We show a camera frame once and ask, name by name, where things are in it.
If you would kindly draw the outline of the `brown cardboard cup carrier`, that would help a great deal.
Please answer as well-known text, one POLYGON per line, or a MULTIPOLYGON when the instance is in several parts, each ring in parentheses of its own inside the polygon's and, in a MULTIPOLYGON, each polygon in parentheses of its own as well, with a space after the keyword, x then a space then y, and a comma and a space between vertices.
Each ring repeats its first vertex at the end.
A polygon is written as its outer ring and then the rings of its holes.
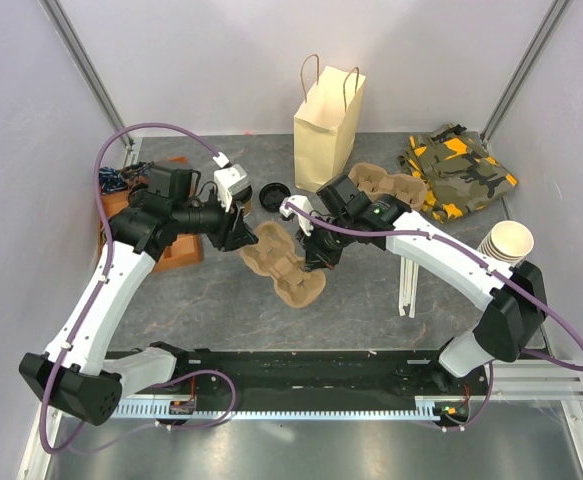
POLYGON ((288 306, 300 309, 313 303, 326 286, 326 275, 304 270, 305 259, 296 254, 294 239, 279 223, 262 222, 255 234, 258 242, 239 252, 245 265, 257 275, 269 277, 288 306))
POLYGON ((419 178, 402 173, 390 174, 384 168, 369 163, 355 164, 348 177, 371 201, 382 194, 389 194, 413 210, 420 211, 427 196, 427 187, 419 178))

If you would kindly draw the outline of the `beige paper bag with handles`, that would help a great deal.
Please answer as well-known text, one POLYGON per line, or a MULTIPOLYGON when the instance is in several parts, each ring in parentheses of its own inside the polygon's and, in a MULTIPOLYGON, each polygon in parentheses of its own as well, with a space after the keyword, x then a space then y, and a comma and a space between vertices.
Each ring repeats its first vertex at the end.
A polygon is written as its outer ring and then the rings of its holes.
POLYGON ((293 118, 295 186, 315 192, 341 174, 352 152, 366 76, 355 66, 316 68, 315 82, 300 76, 303 102, 293 118))

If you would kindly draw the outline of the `single brown paper cup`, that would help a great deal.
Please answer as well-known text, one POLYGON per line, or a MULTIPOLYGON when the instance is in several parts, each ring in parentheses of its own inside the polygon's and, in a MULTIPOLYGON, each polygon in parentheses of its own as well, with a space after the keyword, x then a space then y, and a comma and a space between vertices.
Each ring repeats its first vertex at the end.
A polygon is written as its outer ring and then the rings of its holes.
POLYGON ((244 216, 248 216, 251 213, 252 195, 253 189, 251 186, 246 187, 233 195, 234 202, 243 207, 244 216))

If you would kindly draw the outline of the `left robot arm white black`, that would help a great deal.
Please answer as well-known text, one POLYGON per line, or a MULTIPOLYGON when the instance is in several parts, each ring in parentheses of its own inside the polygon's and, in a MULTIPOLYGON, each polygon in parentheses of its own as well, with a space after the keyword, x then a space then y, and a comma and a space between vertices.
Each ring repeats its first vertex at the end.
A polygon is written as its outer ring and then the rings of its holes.
POLYGON ((246 171, 233 164, 216 170, 205 201, 194 196, 198 175, 183 164, 156 164, 147 187, 110 218, 113 242, 70 318, 43 353, 20 362, 21 376, 46 405, 98 426, 127 396, 157 384, 169 393, 189 385, 189 367, 161 344, 117 360, 106 354, 135 292, 178 236, 206 235, 223 252, 257 243, 244 220, 246 171))

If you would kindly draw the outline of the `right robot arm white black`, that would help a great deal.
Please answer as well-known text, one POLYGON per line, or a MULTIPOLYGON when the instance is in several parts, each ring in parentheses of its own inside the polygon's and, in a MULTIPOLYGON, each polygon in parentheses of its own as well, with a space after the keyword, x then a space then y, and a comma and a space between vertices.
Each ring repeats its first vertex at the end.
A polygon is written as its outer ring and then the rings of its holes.
POLYGON ((373 244, 444 280, 480 310, 476 325, 436 354, 428 371, 436 391, 454 392, 465 376, 492 360, 514 362, 545 321, 541 306, 546 293, 535 265, 524 261, 512 266, 482 254, 391 194, 370 199, 345 174, 323 185, 317 195, 326 216, 301 195, 285 199, 280 208, 283 217, 298 219, 306 270, 334 268, 343 249, 354 242, 373 244))

